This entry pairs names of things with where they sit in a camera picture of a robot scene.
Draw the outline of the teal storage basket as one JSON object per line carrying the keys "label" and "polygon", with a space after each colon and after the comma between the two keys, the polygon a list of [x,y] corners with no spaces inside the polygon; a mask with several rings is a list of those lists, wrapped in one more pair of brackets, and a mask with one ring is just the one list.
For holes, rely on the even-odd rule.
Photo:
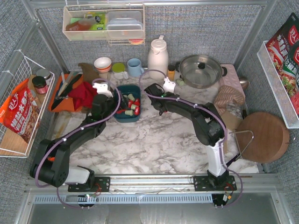
{"label": "teal storage basket", "polygon": [[[119,85],[117,86],[118,90],[123,95],[132,94],[135,99],[141,100],[141,90],[137,85],[127,84],[127,85]],[[114,114],[114,118],[120,123],[132,123],[139,120],[141,115],[141,111],[139,115],[128,116],[125,113]]]}

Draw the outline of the striped pink cloth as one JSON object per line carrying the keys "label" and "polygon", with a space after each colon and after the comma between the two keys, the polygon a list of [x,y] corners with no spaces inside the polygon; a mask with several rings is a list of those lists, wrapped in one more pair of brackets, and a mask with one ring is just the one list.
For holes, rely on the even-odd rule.
{"label": "striped pink cloth", "polygon": [[237,89],[223,85],[219,88],[218,94],[214,99],[214,106],[218,113],[223,114],[228,110],[229,113],[242,119],[241,105],[245,103],[245,97]]}

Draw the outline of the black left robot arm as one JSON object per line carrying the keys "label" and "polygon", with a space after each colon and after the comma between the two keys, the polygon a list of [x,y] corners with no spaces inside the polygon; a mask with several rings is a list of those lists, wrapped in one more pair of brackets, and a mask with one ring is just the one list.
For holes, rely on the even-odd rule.
{"label": "black left robot arm", "polygon": [[87,188],[93,186],[94,172],[84,167],[70,167],[70,155],[103,132],[106,121],[117,112],[122,99],[118,89],[115,89],[113,97],[96,95],[91,113],[86,115],[80,126],[61,138],[40,142],[30,170],[37,187],[51,185],[58,188],[64,183],[85,185]]}

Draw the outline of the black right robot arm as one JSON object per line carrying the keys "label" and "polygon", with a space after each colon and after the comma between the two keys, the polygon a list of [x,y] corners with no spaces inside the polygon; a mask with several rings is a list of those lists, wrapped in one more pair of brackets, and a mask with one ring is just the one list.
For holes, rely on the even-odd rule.
{"label": "black right robot arm", "polygon": [[207,147],[209,183],[216,188],[226,182],[229,173],[222,149],[226,127],[215,106],[212,103],[197,105],[183,100],[177,94],[166,92],[158,84],[151,84],[144,91],[160,115],[164,112],[177,113],[192,122],[196,137]]}

